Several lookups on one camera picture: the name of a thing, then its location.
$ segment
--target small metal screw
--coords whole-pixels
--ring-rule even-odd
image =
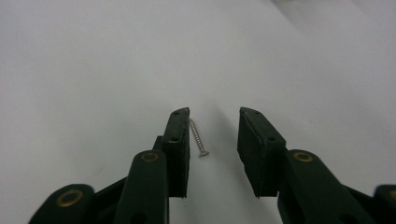
[[[191,127],[191,130],[192,130],[192,134],[194,135],[195,142],[198,145],[198,149],[201,152],[199,154],[199,157],[203,157],[203,156],[209,154],[209,152],[205,150],[204,145],[202,144],[201,138],[200,138],[200,136],[198,134],[198,130],[195,127],[195,123],[194,123],[194,121],[192,119],[190,119],[190,127]]]

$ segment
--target white table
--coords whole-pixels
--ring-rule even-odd
[[[26,223],[56,189],[102,189],[191,109],[178,223],[282,223],[236,152],[239,107],[289,148],[372,195],[396,182],[396,2],[2,1],[0,223]]]

